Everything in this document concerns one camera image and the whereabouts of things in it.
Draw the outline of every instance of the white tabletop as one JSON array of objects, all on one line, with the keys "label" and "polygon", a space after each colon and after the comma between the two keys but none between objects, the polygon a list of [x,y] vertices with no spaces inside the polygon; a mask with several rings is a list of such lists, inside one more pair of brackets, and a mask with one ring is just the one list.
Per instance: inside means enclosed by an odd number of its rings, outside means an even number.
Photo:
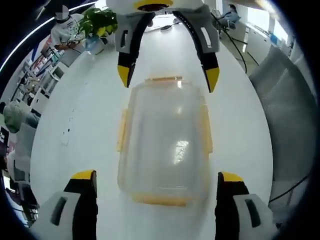
[{"label": "white tabletop", "polygon": [[[198,230],[197,239],[213,239],[219,171],[241,176],[250,193],[267,204],[273,156],[263,108],[249,78],[223,44],[217,59],[220,75],[209,94],[193,40],[182,24],[143,35],[129,89],[118,76],[115,50],[95,57],[83,53],[56,85],[35,134],[30,176],[40,206],[62,191],[74,173],[88,169],[97,171],[98,240],[185,240],[195,239]],[[212,193],[207,208],[196,215],[183,207],[133,203],[117,184],[118,129],[131,88],[149,77],[170,76],[183,76],[200,86],[209,110]]]}]

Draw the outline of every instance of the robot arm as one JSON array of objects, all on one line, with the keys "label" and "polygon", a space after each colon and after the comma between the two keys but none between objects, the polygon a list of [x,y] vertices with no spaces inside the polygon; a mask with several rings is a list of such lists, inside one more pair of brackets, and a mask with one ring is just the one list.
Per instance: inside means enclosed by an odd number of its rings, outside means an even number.
[{"label": "robot arm", "polygon": [[96,171],[81,171],[41,205],[30,230],[39,240],[95,240],[97,214]]},{"label": "robot arm", "polygon": [[[117,14],[118,29],[115,33],[116,50],[119,52],[118,73],[126,88],[129,87],[140,42],[147,25],[156,11],[170,8],[192,36],[203,73],[212,93],[218,77],[219,66],[216,52],[219,51],[219,34],[212,25],[209,7],[201,0],[106,0],[106,4]],[[205,29],[210,38],[208,46]]]},{"label": "robot arm", "polygon": [[272,211],[234,173],[218,173],[214,214],[215,240],[270,240],[277,232]]}]

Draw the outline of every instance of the window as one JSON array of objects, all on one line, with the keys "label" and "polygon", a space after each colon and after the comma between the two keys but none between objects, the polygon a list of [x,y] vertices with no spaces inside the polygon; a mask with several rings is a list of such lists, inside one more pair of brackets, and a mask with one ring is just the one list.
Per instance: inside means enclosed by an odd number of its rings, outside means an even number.
[{"label": "window", "polygon": [[222,14],[223,13],[223,1],[216,0],[215,5],[216,5],[216,9],[220,12],[220,14]]},{"label": "window", "polygon": [[268,31],[270,16],[267,11],[248,7],[248,22]]},{"label": "window", "polygon": [[107,9],[106,0],[98,0],[95,2],[94,5],[98,9]]},{"label": "window", "polygon": [[274,34],[280,41],[281,41],[281,40],[284,40],[285,43],[288,41],[288,34],[287,34],[286,31],[282,28],[282,26],[280,25],[280,23],[279,23],[277,20],[275,20],[273,34]]}]

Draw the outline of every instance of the white robot body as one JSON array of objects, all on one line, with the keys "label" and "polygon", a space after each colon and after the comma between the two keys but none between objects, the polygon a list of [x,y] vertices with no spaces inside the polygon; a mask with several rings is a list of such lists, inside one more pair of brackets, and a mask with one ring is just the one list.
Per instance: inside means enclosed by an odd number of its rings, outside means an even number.
[{"label": "white robot body", "polygon": [[137,6],[164,4],[170,9],[196,10],[204,3],[202,0],[105,0],[106,5],[116,14],[128,15],[143,12]]}]

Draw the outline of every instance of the potted plant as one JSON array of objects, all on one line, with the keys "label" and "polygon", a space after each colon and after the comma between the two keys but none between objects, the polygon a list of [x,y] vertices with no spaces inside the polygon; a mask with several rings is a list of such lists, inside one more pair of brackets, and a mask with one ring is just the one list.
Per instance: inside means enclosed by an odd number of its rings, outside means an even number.
[{"label": "potted plant", "polygon": [[105,49],[105,44],[114,42],[114,32],[117,30],[116,14],[110,9],[90,8],[84,12],[79,21],[79,32],[84,32],[85,48],[92,54],[98,54]]}]

